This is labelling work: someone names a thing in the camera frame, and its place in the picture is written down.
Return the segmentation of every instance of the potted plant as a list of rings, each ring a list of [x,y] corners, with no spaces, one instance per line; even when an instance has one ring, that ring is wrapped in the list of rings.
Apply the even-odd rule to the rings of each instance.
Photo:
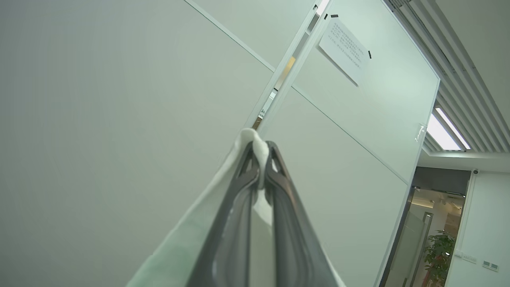
[[[444,230],[438,230],[438,232],[440,234],[428,237],[431,244],[425,248],[425,262],[429,265],[425,266],[428,272],[424,286],[444,286],[453,256],[455,239]]]

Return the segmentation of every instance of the fluorescent light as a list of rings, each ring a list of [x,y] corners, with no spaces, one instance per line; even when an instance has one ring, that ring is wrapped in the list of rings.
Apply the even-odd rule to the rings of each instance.
[[[322,14],[322,12],[324,12],[324,9],[326,9],[326,5],[327,3],[329,2],[329,0],[322,0],[321,3],[319,4],[319,7],[317,8],[317,14],[319,14],[319,16]]]
[[[468,145],[466,140],[462,137],[461,133],[458,132],[457,128],[452,124],[450,119],[443,113],[441,108],[436,108],[436,111],[439,113],[439,115],[445,120],[446,124],[450,127],[450,129],[453,131],[453,133],[461,140],[462,144],[466,148],[466,150],[470,150],[471,147]]]
[[[428,120],[427,132],[434,138],[434,140],[441,146],[445,151],[460,151],[455,140],[451,138],[450,134],[441,125],[434,114],[430,115]]]

